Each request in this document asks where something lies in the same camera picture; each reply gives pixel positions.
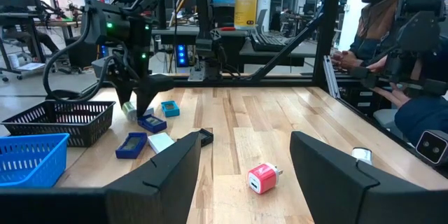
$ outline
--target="lab floor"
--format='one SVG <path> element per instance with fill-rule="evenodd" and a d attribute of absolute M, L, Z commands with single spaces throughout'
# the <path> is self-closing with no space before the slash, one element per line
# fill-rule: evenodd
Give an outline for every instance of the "lab floor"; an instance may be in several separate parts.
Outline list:
<path fill-rule="evenodd" d="M 51 30 L 39 27 L 40 32 L 47 33 L 52 40 L 55 42 L 59 49 L 65 46 L 64 39 L 62 37 L 62 30 L 60 28 L 52 28 Z M 74 29 L 73 35 L 79 35 L 79 29 Z M 306 43 L 301 46 L 313 46 L 316 47 L 314 43 Z M 7 53 L 19 53 L 20 48 L 13 47 L 10 45 L 5 45 Z M 50 54 L 51 52 L 43 46 L 45 54 Z M 25 64 L 23 59 L 20 59 L 21 64 Z M 303 67 L 296 66 L 276 66 L 270 72 L 271 74 L 301 74 L 301 73 L 311 73 L 313 71 L 314 59 L 305 59 L 305 64 Z M 3 58 L 0 57 L 0 66 L 5 67 L 5 62 Z M 262 65 L 251 65 L 247 64 L 245 66 L 246 73 L 253 73 L 257 71 Z M 165 64 L 165 54 L 158 53 L 150 59 L 149 68 L 153 70 L 154 73 L 166 73 Z M 172 64 L 172 72 L 175 73 L 189 73 L 190 68 L 177 68 L 174 66 L 174 61 Z M 0 121 L 5 120 L 11 116 L 14 116 L 45 99 L 46 92 L 43 89 L 42 84 L 42 70 L 35 73 L 24 74 L 22 80 L 18 80 L 16 75 L 13 73 L 3 73 L 9 78 L 7 83 L 0 82 Z M 80 92 L 85 88 L 89 87 L 96 81 L 95 75 L 91 71 L 86 71 L 82 74 L 65 74 L 61 72 L 50 74 L 50 86 L 53 90 L 65 89 Z M 0 136 L 7 135 L 8 131 L 4 126 L 0 126 Z"/>

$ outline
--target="small blue box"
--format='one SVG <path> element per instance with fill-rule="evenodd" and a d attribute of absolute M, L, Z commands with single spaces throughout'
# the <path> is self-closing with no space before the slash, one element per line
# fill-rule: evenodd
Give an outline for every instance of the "small blue box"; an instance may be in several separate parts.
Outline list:
<path fill-rule="evenodd" d="M 127 136 L 125 142 L 115 150 L 115 155 L 117 158 L 136 159 L 141 150 L 143 150 L 147 140 L 147 133 L 131 132 Z"/>
<path fill-rule="evenodd" d="M 165 117 L 178 116 L 181 114 L 181 111 L 175 101 L 162 102 L 162 111 L 165 114 Z"/>
<path fill-rule="evenodd" d="M 157 133 L 167 128 L 167 122 L 156 118 L 153 115 L 145 115 L 143 117 L 140 117 L 137 120 L 137 123 L 140 125 L 140 127 L 152 133 Z"/>

